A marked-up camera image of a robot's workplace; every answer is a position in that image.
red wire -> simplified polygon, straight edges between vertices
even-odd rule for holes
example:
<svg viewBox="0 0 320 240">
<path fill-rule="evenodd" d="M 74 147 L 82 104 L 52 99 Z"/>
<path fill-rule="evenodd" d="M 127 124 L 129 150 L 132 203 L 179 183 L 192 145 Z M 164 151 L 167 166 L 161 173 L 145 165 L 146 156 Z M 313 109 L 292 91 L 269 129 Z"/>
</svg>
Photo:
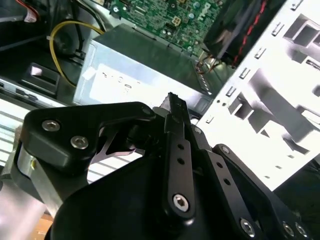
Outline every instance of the red wire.
<svg viewBox="0 0 320 240">
<path fill-rule="evenodd" d="M 246 45 L 246 43 L 247 43 L 248 37 L 250 36 L 252 30 L 253 30 L 254 27 L 258 24 L 261 14 L 265 11 L 267 2 L 268 2 L 268 0 L 264 0 L 264 1 L 262 2 L 260 11 L 259 11 L 259 12 L 257 13 L 257 15 L 255 16 L 255 19 L 254 19 L 253 24 L 249 27 L 248 31 L 246 32 L 246 35 L 243 37 L 242 45 L 241 45 L 241 47 L 239 48 L 238 54 L 237 54 L 237 55 L 234 57 L 234 59 L 233 59 L 233 63 L 232 63 L 232 66 L 233 66 L 233 67 L 234 67 L 235 64 L 237 63 L 238 58 L 239 58 L 239 56 L 241 55 L 241 53 L 242 53 L 242 51 L 243 51 L 243 49 L 244 49 L 244 47 L 245 47 L 245 45 Z"/>
<path fill-rule="evenodd" d="M 21 0 L 15 0 L 18 4 L 20 4 L 21 6 L 30 9 L 36 16 L 37 18 L 40 17 L 39 13 L 37 10 L 35 10 L 32 6 L 26 5 L 24 2 L 22 2 Z"/>
</svg>

motherboard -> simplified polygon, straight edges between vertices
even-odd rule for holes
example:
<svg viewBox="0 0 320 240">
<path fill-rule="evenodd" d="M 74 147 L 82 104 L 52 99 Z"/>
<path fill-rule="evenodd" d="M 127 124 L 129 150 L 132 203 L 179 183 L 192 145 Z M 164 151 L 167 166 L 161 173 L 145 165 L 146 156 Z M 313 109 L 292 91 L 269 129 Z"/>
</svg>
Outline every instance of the motherboard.
<svg viewBox="0 0 320 240">
<path fill-rule="evenodd" d="M 197 57 L 227 0 L 93 0 L 153 35 Z"/>
</svg>

label sticker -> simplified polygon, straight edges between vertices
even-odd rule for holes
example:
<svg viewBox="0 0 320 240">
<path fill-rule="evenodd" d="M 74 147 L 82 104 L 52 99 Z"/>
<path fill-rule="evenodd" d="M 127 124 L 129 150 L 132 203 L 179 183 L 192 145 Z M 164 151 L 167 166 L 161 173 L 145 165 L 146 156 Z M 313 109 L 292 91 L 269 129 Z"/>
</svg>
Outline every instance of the label sticker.
<svg viewBox="0 0 320 240">
<path fill-rule="evenodd" d="M 36 66 L 31 67 L 31 76 L 41 76 L 42 75 L 42 69 L 38 68 Z"/>
<path fill-rule="evenodd" d="M 131 76 L 100 64 L 90 91 L 90 98 L 100 103 L 141 102 L 159 107 L 168 92 L 143 83 Z"/>
<path fill-rule="evenodd" d="M 26 16 L 24 18 L 24 22 L 25 23 L 35 23 L 36 21 L 37 21 L 36 14 L 28 8 Z"/>
<path fill-rule="evenodd" d="M 96 70 L 90 66 L 88 69 L 82 74 L 82 77 L 85 80 L 90 80 L 96 74 Z"/>
</svg>

yellow wire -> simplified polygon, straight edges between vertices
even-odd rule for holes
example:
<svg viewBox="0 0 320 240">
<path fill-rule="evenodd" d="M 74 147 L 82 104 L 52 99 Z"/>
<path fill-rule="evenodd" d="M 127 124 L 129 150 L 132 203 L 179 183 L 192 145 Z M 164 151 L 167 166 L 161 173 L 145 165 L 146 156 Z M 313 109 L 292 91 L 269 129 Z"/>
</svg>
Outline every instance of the yellow wire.
<svg viewBox="0 0 320 240">
<path fill-rule="evenodd" d="M 72 82 L 70 80 L 68 80 L 67 76 L 64 74 L 64 72 L 62 71 L 61 67 L 60 67 L 60 64 L 58 62 L 58 59 L 57 59 L 57 56 L 56 56 L 56 53 L 55 53 L 55 48 L 54 48 L 54 39 L 55 39 L 55 36 L 57 34 L 57 32 L 63 28 L 64 26 L 66 25 L 69 25 L 69 24 L 78 24 L 78 25 L 82 25 L 82 26 L 85 26 L 87 28 L 90 28 L 94 31 L 96 31 L 98 34 L 104 34 L 104 31 L 100 30 L 99 28 L 93 26 L 93 25 L 90 25 L 88 23 L 84 23 L 84 22 L 80 22 L 80 21 L 64 21 L 64 22 L 61 22 L 59 23 L 58 25 L 56 25 L 52 32 L 51 32 L 51 35 L 50 35 L 50 40 L 49 40 L 49 46 L 50 46 L 50 53 L 51 53 L 51 56 L 52 56 L 52 59 L 53 59 L 53 62 L 58 70 L 58 72 L 61 74 L 62 77 L 64 77 L 66 79 L 66 81 L 72 86 L 72 87 L 76 87 L 75 85 L 72 84 Z"/>
</svg>

cable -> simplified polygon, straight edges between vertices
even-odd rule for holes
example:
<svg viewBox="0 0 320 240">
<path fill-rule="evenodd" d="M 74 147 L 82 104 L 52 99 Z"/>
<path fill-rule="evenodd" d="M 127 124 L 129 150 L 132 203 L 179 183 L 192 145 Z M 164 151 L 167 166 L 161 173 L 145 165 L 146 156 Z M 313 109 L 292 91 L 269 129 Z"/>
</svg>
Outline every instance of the cable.
<svg viewBox="0 0 320 240">
<path fill-rule="evenodd" d="M 77 25 L 81 25 L 81 26 L 85 26 L 87 28 L 90 28 L 94 31 L 96 31 L 98 34 L 103 34 L 104 32 L 102 30 L 100 30 L 99 28 L 95 27 L 95 26 L 92 26 L 88 23 L 84 23 L 84 22 L 80 22 L 80 21 L 64 21 L 64 22 L 61 22 L 59 23 L 57 26 L 55 26 L 51 32 L 51 35 L 50 35 L 50 41 L 49 41 L 49 46 L 50 46 L 50 53 L 51 53 L 51 56 L 52 56 L 52 59 L 53 59 L 53 62 L 58 70 L 58 72 L 61 74 L 62 77 L 64 77 L 66 79 L 66 81 L 72 86 L 72 87 L 76 87 L 76 85 L 70 81 L 68 78 L 67 78 L 67 75 L 63 72 L 63 70 L 61 69 L 60 67 L 60 64 L 58 62 L 58 59 L 57 59 L 57 56 L 56 56 L 56 53 L 55 53 L 55 47 L 54 47 L 54 39 L 55 39 L 55 36 L 57 34 L 57 32 L 63 28 L 64 26 L 66 25 L 70 25 L 70 24 L 77 24 Z"/>
<path fill-rule="evenodd" d="M 100 15 L 98 13 L 95 12 L 94 9 L 92 9 L 89 5 L 87 5 L 85 2 L 81 1 L 81 0 L 75 0 L 78 4 L 79 7 L 84 9 L 85 11 L 87 11 L 91 16 L 93 16 L 93 18 L 96 20 L 96 22 L 99 25 L 99 28 L 106 32 L 106 26 L 104 24 L 104 21 L 102 20 L 102 18 L 100 17 Z"/>
<path fill-rule="evenodd" d="M 71 11 L 72 11 L 72 15 L 73 15 L 73 18 L 78 20 L 77 18 L 77 13 L 76 13 L 76 6 L 75 6 L 75 2 L 74 0 L 71 0 Z M 79 47 L 78 49 L 76 50 L 76 52 L 78 53 L 81 53 L 82 52 L 82 49 L 84 47 L 84 37 L 82 35 L 82 32 L 81 32 L 81 29 L 80 29 L 80 26 L 78 24 L 75 25 L 75 30 L 76 30 L 76 34 L 78 35 L 78 41 L 79 41 Z"/>
<path fill-rule="evenodd" d="M 212 58 L 212 55 L 206 56 L 206 57 L 201 61 L 201 65 L 203 65 L 203 64 L 204 64 L 204 61 L 205 61 L 206 59 L 209 59 L 209 58 Z M 210 73 L 213 69 L 216 68 L 216 66 L 218 66 L 218 65 L 220 65 L 220 64 L 222 63 L 222 61 L 220 60 L 220 61 L 218 62 L 218 64 L 216 64 L 217 61 L 218 61 L 218 59 L 215 59 L 215 60 L 214 60 L 214 62 L 212 63 L 211 67 L 208 69 L 207 72 L 205 72 L 205 71 L 198 71 L 197 73 L 200 74 L 200 75 Z M 196 70 L 199 70 L 199 63 L 200 63 L 200 61 L 199 61 L 199 62 L 196 64 L 196 66 L 195 66 Z"/>
<path fill-rule="evenodd" d="M 50 23 L 50 33 L 54 29 L 54 26 L 59 22 L 58 21 L 58 14 L 59 14 L 59 6 L 61 6 L 61 0 L 56 0 L 54 9 L 53 9 L 53 15 L 51 17 L 51 23 Z"/>
<path fill-rule="evenodd" d="M 46 0 L 46 21 L 48 26 L 51 26 L 50 0 Z"/>
<path fill-rule="evenodd" d="M 255 28 L 255 26 L 258 24 L 259 22 L 259 19 L 260 19 L 260 16 L 261 14 L 263 14 L 263 12 L 265 11 L 265 8 L 266 8 L 266 5 L 267 5 L 267 2 L 268 0 L 264 0 L 261 4 L 261 8 L 260 8 L 260 11 L 257 13 L 257 15 L 255 16 L 255 19 L 254 19 L 254 22 L 253 24 L 249 27 L 248 31 L 246 32 L 245 36 L 243 37 L 243 40 L 242 40 L 242 45 L 241 47 L 239 48 L 239 51 L 238 51 L 238 54 L 234 57 L 233 59 L 233 63 L 232 63 L 232 66 L 234 67 L 238 61 L 238 58 L 239 56 L 241 55 L 246 43 L 247 43 L 247 40 L 248 40 L 248 37 L 250 36 L 250 34 L 252 33 L 252 30 Z"/>
<path fill-rule="evenodd" d="M 36 18 L 40 18 L 40 15 L 38 13 L 37 10 L 35 10 L 32 6 L 29 6 L 27 4 L 25 4 L 24 2 L 22 2 L 21 0 L 15 0 L 18 4 L 20 4 L 21 6 L 29 9 L 30 11 L 32 11 L 35 15 L 36 15 Z"/>
<path fill-rule="evenodd" d="M 205 60 L 212 58 L 212 55 L 208 55 L 205 58 L 203 58 L 202 60 L 198 61 L 197 64 L 195 65 L 195 69 L 198 71 L 200 70 L 200 67 L 204 65 Z M 204 71 L 198 71 L 198 74 L 204 74 Z"/>
</svg>

